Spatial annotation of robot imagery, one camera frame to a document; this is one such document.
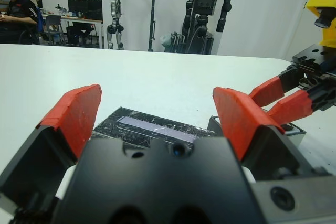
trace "white wall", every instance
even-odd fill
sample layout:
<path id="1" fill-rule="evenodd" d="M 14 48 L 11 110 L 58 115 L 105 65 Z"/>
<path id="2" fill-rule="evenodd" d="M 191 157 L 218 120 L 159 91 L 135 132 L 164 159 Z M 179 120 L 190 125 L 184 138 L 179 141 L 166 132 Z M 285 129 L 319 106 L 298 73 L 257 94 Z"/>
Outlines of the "white wall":
<path id="1" fill-rule="evenodd" d="M 292 60 L 294 55 L 322 40 L 322 29 L 314 25 L 316 18 L 308 9 L 302 12 L 300 22 L 288 48 L 286 60 Z"/>
<path id="2" fill-rule="evenodd" d="M 306 0 L 232 0 L 218 54 L 284 58 Z"/>

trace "black shirt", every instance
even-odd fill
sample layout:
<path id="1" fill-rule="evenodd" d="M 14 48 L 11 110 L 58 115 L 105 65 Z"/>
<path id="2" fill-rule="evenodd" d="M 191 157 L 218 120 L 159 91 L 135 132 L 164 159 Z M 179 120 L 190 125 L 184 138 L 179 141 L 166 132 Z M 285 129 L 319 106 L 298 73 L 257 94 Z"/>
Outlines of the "black shirt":
<path id="1" fill-rule="evenodd" d="M 36 6 L 30 0 L 10 1 L 7 15 L 18 17 L 18 18 L 27 17 L 37 22 Z"/>

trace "office chair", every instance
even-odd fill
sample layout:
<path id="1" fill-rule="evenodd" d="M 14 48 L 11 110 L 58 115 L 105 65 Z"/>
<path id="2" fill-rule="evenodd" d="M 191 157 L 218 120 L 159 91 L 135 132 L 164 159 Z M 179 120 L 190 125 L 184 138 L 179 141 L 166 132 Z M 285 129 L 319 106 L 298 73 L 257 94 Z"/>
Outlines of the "office chair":
<path id="1" fill-rule="evenodd" d="M 92 25 L 91 25 L 91 27 L 92 27 L 92 31 L 91 31 L 91 44 L 92 44 L 92 39 L 93 39 L 93 31 L 95 31 L 95 32 L 96 32 L 96 38 L 98 37 L 98 35 L 97 35 L 97 29 L 96 29 L 96 25 L 95 25 L 95 24 L 92 24 Z"/>
<path id="2" fill-rule="evenodd" d="M 38 32 L 36 26 L 25 25 L 26 30 L 24 30 L 19 37 L 18 43 L 19 44 L 36 44 L 40 45 L 40 40 L 37 37 Z"/>
<path id="3" fill-rule="evenodd" d="M 61 16 L 58 15 L 48 15 L 46 17 L 46 26 L 47 26 L 47 31 L 44 32 L 48 38 L 49 38 L 49 45 L 51 43 L 53 46 L 55 45 L 55 36 L 59 36 L 59 43 L 60 44 L 65 44 L 65 37 L 63 33 L 63 28 L 61 25 Z M 53 26 L 55 27 L 56 30 L 51 30 L 50 27 Z"/>

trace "computer monitor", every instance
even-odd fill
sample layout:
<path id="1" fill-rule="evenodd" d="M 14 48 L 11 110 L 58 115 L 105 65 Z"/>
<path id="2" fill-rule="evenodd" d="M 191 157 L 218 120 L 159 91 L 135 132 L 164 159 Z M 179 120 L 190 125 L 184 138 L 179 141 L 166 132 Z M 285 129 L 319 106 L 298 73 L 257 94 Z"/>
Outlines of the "computer monitor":
<path id="1" fill-rule="evenodd" d="M 88 0 L 89 10 L 101 10 L 103 9 L 102 0 Z"/>
<path id="2" fill-rule="evenodd" d="M 72 13 L 86 13 L 89 10 L 87 0 L 68 0 L 68 7 Z"/>

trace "white table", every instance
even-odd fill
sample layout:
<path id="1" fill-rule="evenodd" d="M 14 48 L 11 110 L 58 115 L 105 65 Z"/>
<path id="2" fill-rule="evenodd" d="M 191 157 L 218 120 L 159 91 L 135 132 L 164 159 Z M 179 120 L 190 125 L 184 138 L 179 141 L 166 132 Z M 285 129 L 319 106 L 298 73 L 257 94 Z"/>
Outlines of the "white table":
<path id="1" fill-rule="evenodd" d="M 216 115 L 213 87 L 249 93 L 283 71 L 279 59 L 180 55 L 87 48 L 0 45 L 0 172 L 42 117 L 74 88 L 102 87 L 96 125 L 118 107 L 206 128 Z M 336 109 L 296 122 L 308 133 L 299 149 L 336 174 Z M 73 168 L 58 196 L 62 196 Z M 9 216 L 0 211 L 0 223 Z"/>
<path id="2" fill-rule="evenodd" d="M 43 19 L 46 19 L 48 15 L 42 14 Z M 79 22 L 79 23 L 86 23 L 86 24 L 94 24 L 96 27 L 99 27 L 98 37 L 99 37 L 99 48 L 103 48 L 103 21 L 95 20 L 95 19 L 86 19 L 86 18 L 73 18 L 73 17 L 64 17 L 61 16 L 61 20 L 67 21 L 68 26 L 69 22 Z"/>

